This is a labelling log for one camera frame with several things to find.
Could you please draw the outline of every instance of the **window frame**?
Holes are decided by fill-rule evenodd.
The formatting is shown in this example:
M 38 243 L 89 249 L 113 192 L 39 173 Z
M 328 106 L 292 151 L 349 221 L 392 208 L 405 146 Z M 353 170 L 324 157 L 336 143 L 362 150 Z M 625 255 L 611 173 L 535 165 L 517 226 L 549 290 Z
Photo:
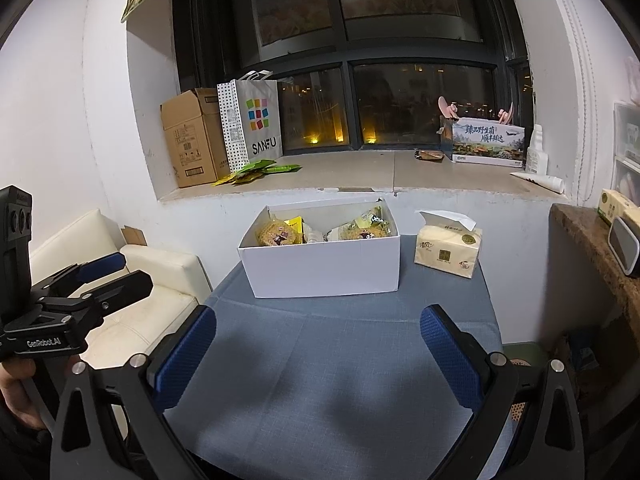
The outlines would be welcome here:
M 173 0 L 174 23 L 189 23 L 176 41 L 178 76 L 183 91 L 213 87 L 238 78 L 249 70 L 270 70 L 274 79 L 340 67 L 350 142 L 343 146 L 286 150 L 286 155 L 343 150 L 438 149 L 434 144 L 367 144 L 363 142 L 357 109 L 353 67 L 375 63 L 455 64 L 489 68 L 494 72 L 497 106 L 513 102 L 514 124 L 524 126 L 525 150 L 533 130 L 532 113 L 523 113 L 524 95 L 517 72 L 528 70 L 526 43 L 514 0 L 472 0 L 482 37 L 481 43 L 443 38 L 373 38 L 349 40 L 340 0 L 327 0 L 334 32 L 334 45 L 242 66 L 239 57 L 232 0 Z

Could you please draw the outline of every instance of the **granite countertop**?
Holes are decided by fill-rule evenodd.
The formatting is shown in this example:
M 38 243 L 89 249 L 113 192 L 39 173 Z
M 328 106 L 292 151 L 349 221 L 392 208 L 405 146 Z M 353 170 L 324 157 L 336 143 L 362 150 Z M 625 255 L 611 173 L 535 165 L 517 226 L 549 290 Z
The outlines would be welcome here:
M 602 276 L 640 346 L 640 278 L 629 278 L 622 273 L 607 243 L 609 226 L 595 208 L 553 204 L 550 214 L 582 248 Z

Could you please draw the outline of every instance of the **white tube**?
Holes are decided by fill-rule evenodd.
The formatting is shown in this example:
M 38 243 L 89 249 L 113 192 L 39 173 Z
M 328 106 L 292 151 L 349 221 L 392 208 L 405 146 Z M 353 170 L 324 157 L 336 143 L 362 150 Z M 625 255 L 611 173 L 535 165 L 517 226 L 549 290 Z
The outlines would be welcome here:
M 511 174 L 513 176 L 517 176 L 518 178 L 521 178 L 522 180 L 528 180 L 529 182 L 538 184 L 539 186 L 542 186 L 555 193 L 559 193 L 559 194 L 564 193 L 564 180 L 556 176 L 538 175 L 535 173 L 523 173 L 519 171 L 516 171 Z

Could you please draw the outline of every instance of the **cream leather sofa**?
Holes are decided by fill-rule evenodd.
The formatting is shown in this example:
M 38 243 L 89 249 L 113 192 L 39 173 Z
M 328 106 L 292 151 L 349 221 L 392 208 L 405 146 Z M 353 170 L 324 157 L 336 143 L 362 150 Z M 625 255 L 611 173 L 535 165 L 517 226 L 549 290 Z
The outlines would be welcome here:
M 148 298 L 107 316 L 102 326 L 89 332 L 86 338 L 89 348 L 81 357 L 93 368 L 121 366 L 135 353 L 149 354 L 211 293 L 196 256 L 124 245 L 122 234 L 99 210 L 85 214 L 31 251 L 33 283 L 63 267 L 95 260 L 118 250 L 125 255 L 127 267 L 85 285 L 74 296 L 139 269 L 151 276 L 154 288 Z

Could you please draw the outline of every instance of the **blue gripper pad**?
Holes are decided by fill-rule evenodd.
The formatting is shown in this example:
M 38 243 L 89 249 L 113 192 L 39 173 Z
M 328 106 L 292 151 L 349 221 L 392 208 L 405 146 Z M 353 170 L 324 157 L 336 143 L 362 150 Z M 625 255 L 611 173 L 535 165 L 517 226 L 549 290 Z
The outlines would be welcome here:
M 216 336 L 216 314 L 204 307 L 156 372 L 153 402 L 162 412 L 178 404 L 187 384 Z
M 94 282 L 109 274 L 113 274 L 117 270 L 124 269 L 126 264 L 127 261 L 123 254 L 108 254 L 80 267 L 78 270 L 78 281 L 81 283 Z
M 480 375 L 457 345 L 453 335 L 432 308 L 420 316 L 420 335 L 440 367 L 460 406 L 475 413 L 482 405 L 484 394 Z

